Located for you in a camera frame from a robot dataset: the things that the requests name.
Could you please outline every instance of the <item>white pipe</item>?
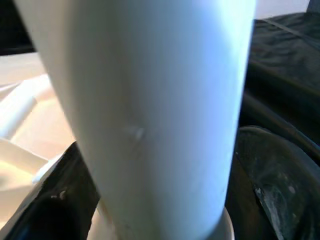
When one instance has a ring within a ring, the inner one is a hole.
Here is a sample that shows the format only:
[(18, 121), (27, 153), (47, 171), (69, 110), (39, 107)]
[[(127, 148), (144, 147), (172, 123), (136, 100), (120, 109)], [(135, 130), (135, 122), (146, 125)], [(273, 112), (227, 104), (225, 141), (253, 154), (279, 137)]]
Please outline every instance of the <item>white pipe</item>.
[(118, 234), (222, 215), (255, 0), (16, 0)]

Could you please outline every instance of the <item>white cylindrical tube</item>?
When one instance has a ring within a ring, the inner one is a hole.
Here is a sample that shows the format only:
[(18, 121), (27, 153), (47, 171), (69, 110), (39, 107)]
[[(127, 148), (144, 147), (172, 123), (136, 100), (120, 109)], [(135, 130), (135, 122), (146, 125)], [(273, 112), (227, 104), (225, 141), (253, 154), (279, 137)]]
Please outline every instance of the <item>white cylindrical tube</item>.
[(210, 239), (255, 0), (16, 3), (121, 239)]

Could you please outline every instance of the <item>pvc pipe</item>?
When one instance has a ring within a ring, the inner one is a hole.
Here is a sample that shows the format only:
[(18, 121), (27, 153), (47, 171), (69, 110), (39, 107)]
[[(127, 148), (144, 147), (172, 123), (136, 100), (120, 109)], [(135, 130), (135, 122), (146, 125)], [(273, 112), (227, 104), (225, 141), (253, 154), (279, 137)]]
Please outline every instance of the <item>pvc pipe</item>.
[(221, 229), (254, 0), (16, 0), (123, 240)]

